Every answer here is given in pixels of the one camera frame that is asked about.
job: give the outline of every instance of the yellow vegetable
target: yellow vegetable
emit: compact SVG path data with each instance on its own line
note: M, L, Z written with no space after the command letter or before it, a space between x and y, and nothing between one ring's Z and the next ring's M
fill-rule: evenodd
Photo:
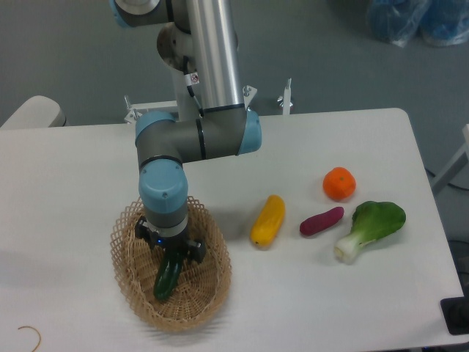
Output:
M251 241L264 248L269 246L285 217L285 203L282 198L273 194L267 201L251 229Z

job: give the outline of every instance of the green cucumber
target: green cucumber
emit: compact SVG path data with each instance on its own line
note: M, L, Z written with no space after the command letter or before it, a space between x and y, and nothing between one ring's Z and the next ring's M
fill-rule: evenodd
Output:
M178 249L165 249L153 287L153 295L157 300L165 301L172 294L181 274L185 257L186 253Z

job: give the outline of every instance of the white stem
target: white stem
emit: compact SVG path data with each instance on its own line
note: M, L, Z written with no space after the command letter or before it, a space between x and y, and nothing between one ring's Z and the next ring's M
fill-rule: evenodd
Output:
M337 259L346 264L351 264L360 249L360 235L358 233L350 233L337 241L334 247L334 253Z

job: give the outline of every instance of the wicker basket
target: wicker basket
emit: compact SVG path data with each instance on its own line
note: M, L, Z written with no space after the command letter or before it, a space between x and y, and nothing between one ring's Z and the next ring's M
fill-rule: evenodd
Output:
M201 264L185 261L179 281L167 301L153 296L163 250L150 251L135 238L134 227L143 214L141 200L121 214L111 234L111 254L116 280L133 311L148 324L163 331L182 331L210 319L228 296L231 264L223 236L204 205L188 198L189 233L202 238L207 254Z

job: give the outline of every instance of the orange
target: orange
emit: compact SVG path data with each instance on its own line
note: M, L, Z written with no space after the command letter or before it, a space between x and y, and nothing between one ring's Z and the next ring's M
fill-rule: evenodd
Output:
M350 197L357 183L349 170L344 167L335 167L326 174L322 182L322 189L332 200L343 200Z

